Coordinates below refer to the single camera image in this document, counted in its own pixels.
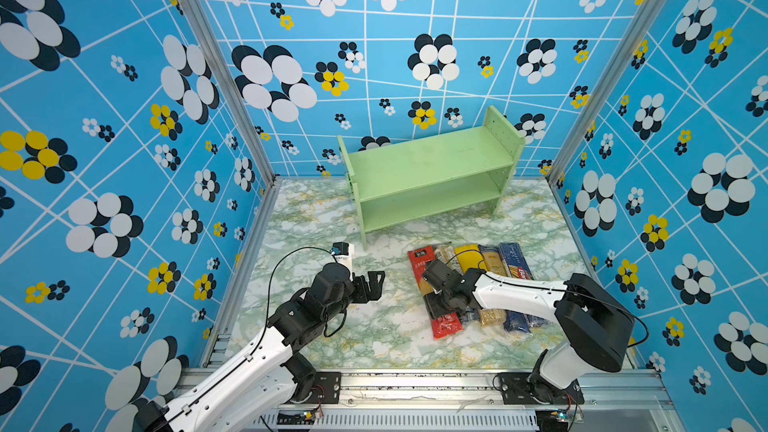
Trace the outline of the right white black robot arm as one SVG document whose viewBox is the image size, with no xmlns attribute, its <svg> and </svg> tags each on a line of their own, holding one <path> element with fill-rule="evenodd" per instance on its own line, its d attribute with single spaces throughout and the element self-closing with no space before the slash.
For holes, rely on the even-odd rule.
<svg viewBox="0 0 768 432">
<path fill-rule="evenodd" d="M 581 405 L 580 377 L 622 370 L 636 318 L 587 275 L 574 274 L 564 281 L 524 280 L 479 268 L 459 273 L 434 260 L 422 278 L 433 288 L 428 295 L 433 318 L 468 308 L 500 309 L 558 324 L 564 339 L 539 355 L 520 385 L 509 387 L 523 401 Z"/>
</svg>

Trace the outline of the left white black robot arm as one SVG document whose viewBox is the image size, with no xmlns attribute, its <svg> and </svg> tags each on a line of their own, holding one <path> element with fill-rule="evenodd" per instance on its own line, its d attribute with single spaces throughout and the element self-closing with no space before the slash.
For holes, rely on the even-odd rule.
<svg viewBox="0 0 768 432">
<path fill-rule="evenodd" d="M 317 370 L 301 354 L 327 324 L 352 304 L 381 298 L 385 273 L 358 276 L 345 264 L 323 266 L 312 284 L 295 292 L 266 320 L 255 339 L 225 364 L 166 406 L 139 408 L 134 431 L 240 431 L 270 409 L 312 396 Z"/>
</svg>

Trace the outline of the clear blue-label spaghetti package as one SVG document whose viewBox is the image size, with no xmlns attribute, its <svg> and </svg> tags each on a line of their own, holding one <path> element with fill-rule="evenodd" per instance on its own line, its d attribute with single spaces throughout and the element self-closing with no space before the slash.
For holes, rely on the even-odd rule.
<svg viewBox="0 0 768 432">
<path fill-rule="evenodd" d="M 458 266 L 457 257 L 455 256 L 455 249 L 451 243 L 435 244 L 433 246 L 433 251 L 437 260 L 440 260 L 452 268 Z"/>
</svg>

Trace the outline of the red spaghetti package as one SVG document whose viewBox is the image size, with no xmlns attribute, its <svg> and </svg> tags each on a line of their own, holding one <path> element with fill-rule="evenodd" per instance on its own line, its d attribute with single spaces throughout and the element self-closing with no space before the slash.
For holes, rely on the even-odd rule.
<svg viewBox="0 0 768 432">
<path fill-rule="evenodd" d="M 426 271 L 427 264 L 436 258 L 434 247 L 432 245 L 428 245 L 426 247 L 409 251 L 408 258 L 419 292 L 425 302 L 425 306 L 428 306 L 429 298 L 431 294 L 434 293 L 434 289 L 423 279 L 423 274 Z M 456 313 L 451 313 L 438 318 L 429 316 L 429 318 L 433 337 L 436 340 L 457 334 L 463 330 L 463 326 Z"/>
</svg>

